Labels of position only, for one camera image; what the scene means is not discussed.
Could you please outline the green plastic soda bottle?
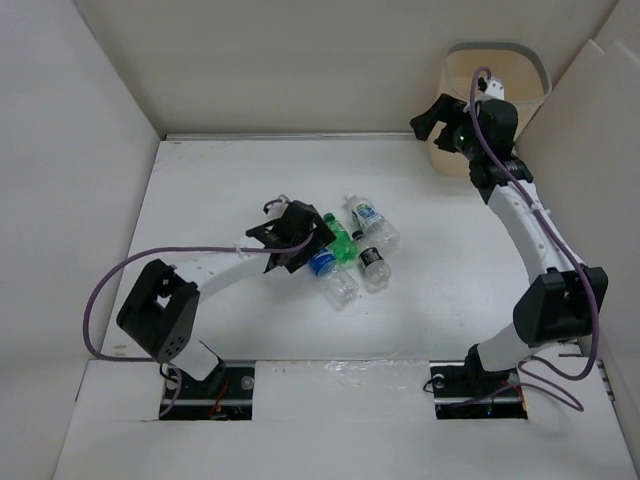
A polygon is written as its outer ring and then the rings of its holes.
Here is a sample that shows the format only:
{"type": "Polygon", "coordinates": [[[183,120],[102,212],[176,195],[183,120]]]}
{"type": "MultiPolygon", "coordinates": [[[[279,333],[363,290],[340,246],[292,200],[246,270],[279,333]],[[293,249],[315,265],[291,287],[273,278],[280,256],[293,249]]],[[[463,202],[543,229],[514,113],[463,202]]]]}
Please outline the green plastic soda bottle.
{"type": "Polygon", "coordinates": [[[326,213],[323,220],[335,236],[329,248],[340,264],[348,264],[356,260],[357,247],[343,224],[333,213],[326,213]]]}

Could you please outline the blue label water bottle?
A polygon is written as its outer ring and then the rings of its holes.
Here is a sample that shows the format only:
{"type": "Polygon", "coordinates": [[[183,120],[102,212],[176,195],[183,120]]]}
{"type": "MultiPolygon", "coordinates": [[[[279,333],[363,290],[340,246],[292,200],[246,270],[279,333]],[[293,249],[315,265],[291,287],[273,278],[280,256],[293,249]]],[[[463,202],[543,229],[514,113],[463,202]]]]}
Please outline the blue label water bottle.
{"type": "Polygon", "coordinates": [[[338,266],[336,257],[323,248],[310,258],[308,266],[319,291],[336,310],[342,310],[359,295],[359,285],[338,266]]]}

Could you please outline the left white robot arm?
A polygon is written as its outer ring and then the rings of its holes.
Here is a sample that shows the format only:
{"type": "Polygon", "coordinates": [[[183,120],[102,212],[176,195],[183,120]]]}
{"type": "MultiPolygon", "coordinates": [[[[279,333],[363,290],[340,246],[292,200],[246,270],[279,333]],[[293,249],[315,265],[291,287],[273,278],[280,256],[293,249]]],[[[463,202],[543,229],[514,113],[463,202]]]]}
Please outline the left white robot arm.
{"type": "Polygon", "coordinates": [[[277,268],[294,273],[334,240],[313,205],[291,201],[280,217],[248,229],[232,247],[189,247],[203,255],[177,265],[147,263],[116,323],[153,361],[177,367],[196,393],[212,396],[222,387],[223,360],[192,338],[200,304],[277,268]]]}

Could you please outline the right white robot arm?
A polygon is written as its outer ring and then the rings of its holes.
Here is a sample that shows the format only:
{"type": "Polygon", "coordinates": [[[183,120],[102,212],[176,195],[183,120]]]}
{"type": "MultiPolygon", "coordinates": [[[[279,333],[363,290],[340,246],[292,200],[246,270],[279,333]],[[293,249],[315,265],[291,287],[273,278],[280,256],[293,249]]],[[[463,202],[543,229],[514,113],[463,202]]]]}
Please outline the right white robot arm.
{"type": "Polygon", "coordinates": [[[444,126],[435,145],[460,153],[483,202],[501,220],[525,265],[529,287],[513,308],[511,323],[472,346],[462,381],[473,393],[494,387],[505,372],[543,348],[591,337],[587,363],[599,344],[599,313],[608,287],[600,267],[587,266],[565,243],[543,207],[526,164],[514,150],[516,108],[497,98],[466,103],[440,95],[410,125],[424,141],[437,123],[444,126]]]}

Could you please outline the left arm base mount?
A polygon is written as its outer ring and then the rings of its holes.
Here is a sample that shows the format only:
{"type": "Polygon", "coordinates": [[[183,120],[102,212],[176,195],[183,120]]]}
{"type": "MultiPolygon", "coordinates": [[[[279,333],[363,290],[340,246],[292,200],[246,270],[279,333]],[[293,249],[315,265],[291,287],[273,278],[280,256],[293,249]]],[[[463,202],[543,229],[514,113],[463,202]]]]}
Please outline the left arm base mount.
{"type": "Polygon", "coordinates": [[[250,421],[253,414],[255,362],[221,361],[203,381],[171,369],[165,380],[158,418],[164,421],[250,421]]]}

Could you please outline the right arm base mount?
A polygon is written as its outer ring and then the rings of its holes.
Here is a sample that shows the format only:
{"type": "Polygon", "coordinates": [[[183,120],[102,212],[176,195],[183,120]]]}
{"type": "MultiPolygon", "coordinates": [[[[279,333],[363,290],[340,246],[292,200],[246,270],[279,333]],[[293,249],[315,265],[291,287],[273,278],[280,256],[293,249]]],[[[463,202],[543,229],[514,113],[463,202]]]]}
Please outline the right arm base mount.
{"type": "Polygon", "coordinates": [[[516,369],[485,372],[475,353],[430,361],[423,391],[432,396],[438,420],[528,418],[516,369]]]}

